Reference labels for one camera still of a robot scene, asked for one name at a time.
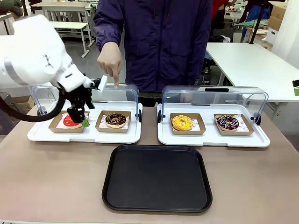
yellow glazed donut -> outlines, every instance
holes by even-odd
[[[187,116],[179,115],[172,119],[172,126],[178,131],[189,131],[193,127],[193,121]]]

glove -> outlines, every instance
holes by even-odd
[[[17,16],[23,16],[22,2],[20,0],[2,0],[0,1],[0,10],[8,13],[12,12]]]
[[[102,47],[98,63],[106,74],[114,78],[114,86],[117,88],[119,81],[118,76],[122,68],[121,51],[114,42],[107,42]]]

white table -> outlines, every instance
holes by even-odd
[[[88,30],[88,36],[95,36],[93,27],[94,14],[91,13],[91,4],[88,2],[40,2],[32,5],[34,7],[41,7],[45,14],[48,15],[49,21],[63,21],[60,13],[66,13],[68,15],[69,22],[78,22],[73,20],[71,13],[83,13],[88,22],[86,27]],[[87,47],[90,47],[94,41],[91,41]]]
[[[299,102],[292,85],[299,79],[299,70],[260,45],[208,43],[206,49],[222,71],[218,85],[227,77],[235,86],[259,87],[268,93],[273,115],[280,114],[288,102]]]
[[[50,22],[50,23],[55,29],[79,29],[81,32],[81,38],[82,38],[83,49],[84,49],[84,54],[81,56],[81,58],[84,58],[88,54],[89,50],[86,50],[84,35],[83,35],[83,29],[88,26],[87,22]]]
[[[6,15],[0,15],[0,21],[3,21],[3,23],[4,23],[7,35],[10,35],[10,33],[8,31],[7,24],[6,24],[5,20],[8,20],[11,17],[13,17],[13,15],[11,13],[7,13]]]
[[[232,12],[225,11],[224,19],[239,20],[241,19],[242,14],[243,13],[232,13]]]

cardboard tray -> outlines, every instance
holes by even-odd
[[[200,127],[200,131],[178,131],[172,128],[172,119],[178,115],[184,115],[191,118],[192,120],[197,120]],[[205,123],[199,113],[171,113],[170,123],[171,123],[172,133],[174,135],[202,135],[206,131]]]
[[[215,113],[214,114],[214,120],[215,120],[215,123],[216,123],[221,135],[223,135],[223,136],[249,136],[254,132],[252,125],[248,122],[248,120],[246,119],[246,117],[243,114],[241,114],[241,118],[248,128],[247,132],[226,132],[226,131],[221,130],[220,125],[216,121],[216,116],[221,116],[221,115],[235,116],[235,115],[237,115],[237,113]]]
[[[100,126],[100,122],[102,120],[103,115],[108,116],[111,113],[120,113],[120,114],[124,115],[125,117],[129,117],[128,128],[100,128],[99,126]],[[97,119],[95,128],[98,130],[98,132],[127,133],[128,129],[130,128],[130,122],[131,122],[131,111],[102,111]]]
[[[70,129],[70,128],[56,128],[59,124],[62,115],[68,113],[67,111],[61,111],[51,122],[49,125],[49,129],[54,133],[82,133],[85,127]]]

donut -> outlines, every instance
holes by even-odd
[[[230,115],[221,115],[216,118],[219,127],[223,131],[236,131],[239,127],[239,121],[237,118],[234,118]]]
[[[67,115],[64,118],[64,126],[66,126],[69,129],[76,129],[76,128],[82,127],[82,124],[74,123],[73,120],[71,119],[70,115]]]
[[[178,131],[189,131],[193,127],[193,121],[187,116],[178,115],[172,119],[172,126]]]
[[[121,128],[126,122],[127,118],[120,113],[112,113],[105,118],[105,124],[110,128]]]

